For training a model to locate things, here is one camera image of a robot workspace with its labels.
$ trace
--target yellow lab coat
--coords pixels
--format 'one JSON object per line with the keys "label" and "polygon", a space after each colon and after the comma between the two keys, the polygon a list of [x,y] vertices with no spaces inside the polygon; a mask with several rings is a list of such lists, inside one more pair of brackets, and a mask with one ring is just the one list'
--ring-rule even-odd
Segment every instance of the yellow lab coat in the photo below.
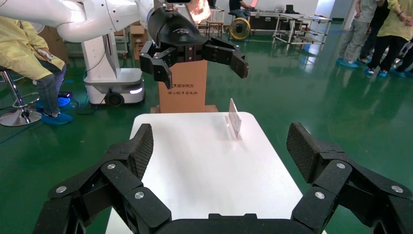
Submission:
{"label": "yellow lab coat", "polygon": [[[51,75],[38,61],[46,61],[37,52],[39,48],[49,49],[31,23],[0,16],[0,66],[34,80]],[[65,64],[56,56],[48,62],[60,70]]]}

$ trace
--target stool base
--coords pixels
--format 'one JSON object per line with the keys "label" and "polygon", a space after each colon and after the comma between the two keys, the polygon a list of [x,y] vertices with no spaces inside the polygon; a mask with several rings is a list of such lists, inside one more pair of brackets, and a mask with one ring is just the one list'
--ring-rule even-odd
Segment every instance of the stool base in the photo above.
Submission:
{"label": "stool base", "polygon": [[41,119],[41,113],[35,111],[34,107],[27,106],[24,108],[24,114],[22,108],[12,110],[11,112],[4,114],[0,117],[0,124],[8,127],[22,126],[34,123]]}

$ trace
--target logo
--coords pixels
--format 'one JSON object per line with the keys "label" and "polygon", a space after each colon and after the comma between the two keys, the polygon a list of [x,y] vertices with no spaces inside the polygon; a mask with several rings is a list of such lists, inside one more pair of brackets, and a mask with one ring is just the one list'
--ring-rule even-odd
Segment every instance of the logo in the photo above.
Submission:
{"label": "logo", "polygon": [[185,28],[178,28],[178,29],[175,29],[173,32],[177,34],[188,34],[189,33],[189,31]]}

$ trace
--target white robotic arm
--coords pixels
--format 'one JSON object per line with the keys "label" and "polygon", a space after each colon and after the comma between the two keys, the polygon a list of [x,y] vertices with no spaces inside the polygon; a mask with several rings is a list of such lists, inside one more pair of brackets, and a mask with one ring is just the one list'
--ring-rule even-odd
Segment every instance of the white robotic arm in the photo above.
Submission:
{"label": "white robotic arm", "polygon": [[153,0],[0,0],[0,16],[57,28],[67,41],[83,42],[133,22],[146,28]]}

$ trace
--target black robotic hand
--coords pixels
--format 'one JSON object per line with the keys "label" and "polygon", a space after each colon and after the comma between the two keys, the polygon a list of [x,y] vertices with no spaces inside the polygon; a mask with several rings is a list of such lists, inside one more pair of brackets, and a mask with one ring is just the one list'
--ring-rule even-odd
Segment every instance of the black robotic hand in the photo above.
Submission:
{"label": "black robotic hand", "polygon": [[220,38],[202,36],[198,29],[177,11],[156,9],[148,21],[148,41],[140,53],[141,70],[155,81],[172,88],[170,67],[180,62],[208,60],[226,64],[241,78],[248,75],[245,55],[234,44]]}

